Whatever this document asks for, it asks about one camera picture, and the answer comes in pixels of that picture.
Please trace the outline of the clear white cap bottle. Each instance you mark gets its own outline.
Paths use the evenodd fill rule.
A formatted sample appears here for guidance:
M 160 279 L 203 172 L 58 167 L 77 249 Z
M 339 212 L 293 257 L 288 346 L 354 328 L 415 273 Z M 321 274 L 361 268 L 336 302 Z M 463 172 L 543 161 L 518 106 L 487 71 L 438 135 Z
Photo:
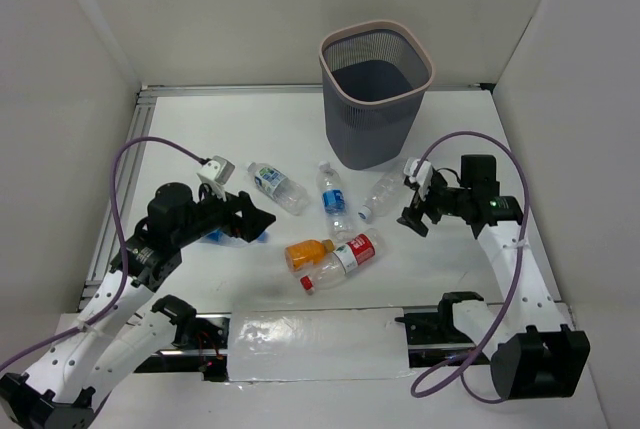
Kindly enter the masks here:
M 375 219 L 386 216 L 394 207 L 405 186 L 405 167 L 411 159 L 399 159 L 373 185 L 363 204 L 358 210 L 358 216 L 365 223 L 372 223 Z

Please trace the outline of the red label water bottle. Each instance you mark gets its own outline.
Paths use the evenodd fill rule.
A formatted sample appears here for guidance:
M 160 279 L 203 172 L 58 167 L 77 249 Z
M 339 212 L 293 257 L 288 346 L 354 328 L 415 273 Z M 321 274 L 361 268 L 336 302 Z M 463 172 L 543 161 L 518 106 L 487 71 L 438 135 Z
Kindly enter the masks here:
M 299 278 L 300 285 L 309 295 L 337 287 L 372 261 L 380 259 L 385 249 L 381 233 L 370 228 L 339 245 L 313 265 Z

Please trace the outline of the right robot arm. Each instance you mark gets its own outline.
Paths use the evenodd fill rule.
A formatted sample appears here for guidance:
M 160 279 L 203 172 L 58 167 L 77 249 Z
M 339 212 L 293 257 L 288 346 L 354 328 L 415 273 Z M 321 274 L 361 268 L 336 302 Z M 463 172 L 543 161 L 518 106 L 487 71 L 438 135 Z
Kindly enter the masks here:
M 500 401 L 574 395 L 590 353 L 587 335 L 557 308 L 532 253 L 523 209 L 500 192 L 496 160 L 464 155 L 457 186 L 427 161 L 410 158 L 405 184 L 414 192 L 399 223 L 426 236 L 426 220 L 461 219 L 486 255 L 504 298 L 492 311 L 473 291 L 449 292 L 438 304 L 436 328 L 448 341 L 466 336 L 484 356 Z

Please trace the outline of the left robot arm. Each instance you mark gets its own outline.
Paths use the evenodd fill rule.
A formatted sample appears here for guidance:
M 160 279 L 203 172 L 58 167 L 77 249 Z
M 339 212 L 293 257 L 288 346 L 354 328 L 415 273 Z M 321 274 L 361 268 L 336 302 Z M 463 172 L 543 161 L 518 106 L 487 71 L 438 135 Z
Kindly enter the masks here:
M 219 197 L 206 184 L 197 192 L 177 182 L 158 188 L 71 336 L 48 343 L 24 372 L 2 376 L 9 419 L 22 428 L 89 427 L 112 390 L 148 357 L 167 346 L 192 349 L 200 332 L 216 331 L 184 300 L 155 296 L 181 264 L 182 249 L 216 230 L 252 242 L 275 220 L 244 191 Z

